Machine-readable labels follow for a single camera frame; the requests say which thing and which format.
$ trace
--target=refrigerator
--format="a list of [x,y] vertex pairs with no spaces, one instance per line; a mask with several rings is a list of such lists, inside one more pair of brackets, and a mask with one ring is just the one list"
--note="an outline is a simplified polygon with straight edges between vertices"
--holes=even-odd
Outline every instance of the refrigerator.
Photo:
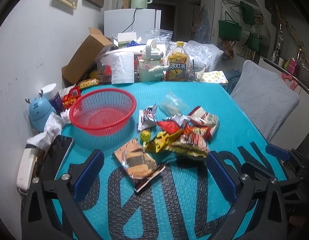
[[104,35],[108,38],[118,36],[133,22],[125,32],[136,32],[137,39],[146,42],[145,31],[159,29],[161,23],[161,10],[156,9],[118,9],[104,12]]

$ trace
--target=blue gripper pad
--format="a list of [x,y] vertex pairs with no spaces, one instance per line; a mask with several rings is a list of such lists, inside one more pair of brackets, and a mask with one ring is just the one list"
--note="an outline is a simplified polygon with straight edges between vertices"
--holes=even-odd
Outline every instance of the blue gripper pad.
[[87,197],[92,184],[103,167],[103,164],[103,152],[100,150],[94,150],[90,157],[85,161],[85,168],[73,185],[73,199],[76,203]]
[[216,184],[218,185],[225,200],[234,204],[238,198],[236,184],[214,156],[214,153],[215,152],[208,153],[206,167],[209,169],[212,177],[216,181]]
[[282,160],[282,161],[289,161],[290,160],[290,154],[289,152],[287,152],[286,150],[284,149],[281,149],[280,147],[278,146],[275,146],[273,144],[268,144],[266,147],[265,147],[265,152],[267,154],[270,154],[276,158],[278,158],[279,160]]

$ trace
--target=green bag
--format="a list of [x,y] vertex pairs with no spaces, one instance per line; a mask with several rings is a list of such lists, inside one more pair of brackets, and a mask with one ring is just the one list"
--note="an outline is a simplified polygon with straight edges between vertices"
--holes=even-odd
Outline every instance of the green bag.
[[219,37],[223,40],[240,41],[242,27],[235,22],[228,12],[225,12],[225,20],[219,21]]
[[244,45],[247,46],[249,49],[251,49],[255,52],[258,52],[260,40],[261,40],[261,38],[259,38],[257,34],[250,33],[249,37],[248,37],[248,39],[247,39],[247,41]]
[[243,1],[240,1],[239,6],[231,6],[230,8],[232,7],[239,7],[241,14],[235,10],[234,11],[242,16],[242,20],[245,24],[249,24],[251,26],[256,24],[256,20],[254,18],[254,10],[252,6],[246,4]]

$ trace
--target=chair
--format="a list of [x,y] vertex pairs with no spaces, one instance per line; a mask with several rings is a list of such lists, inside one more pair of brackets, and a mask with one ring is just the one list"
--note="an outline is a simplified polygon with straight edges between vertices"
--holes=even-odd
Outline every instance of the chair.
[[250,60],[243,64],[231,97],[270,142],[299,103],[299,95],[269,70]]

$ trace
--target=table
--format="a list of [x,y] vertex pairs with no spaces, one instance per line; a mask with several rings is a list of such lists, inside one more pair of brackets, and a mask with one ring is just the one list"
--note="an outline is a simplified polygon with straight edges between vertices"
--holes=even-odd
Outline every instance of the table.
[[[105,87],[113,86],[92,87],[84,93]],[[230,208],[204,163],[180,159],[173,153],[152,154],[157,162],[169,164],[162,176],[138,195],[134,194],[131,179],[112,156],[112,152],[128,140],[139,138],[138,110],[159,103],[169,90],[189,106],[189,112],[199,105],[218,115],[220,126],[209,148],[224,156],[226,163],[239,169],[242,163],[250,161],[274,173],[278,180],[286,179],[278,160],[265,152],[267,142],[263,136],[219,84],[153,82],[115,87],[136,98],[137,108],[128,124],[106,137],[93,137],[73,125],[66,126],[62,134],[73,137],[74,146],[58,174],[59,178],[71,172],[96,148],[104,152],[104,167],[88,194],[89,199],[79,203],[103,239],[207,239]],[[157,120],[166,117],[158,108]],[[54,205],[61,219],[57,200]],[[255,202],[235,238],[244,233],[254,208]],[[71,232],[65,219],[63,224]]]

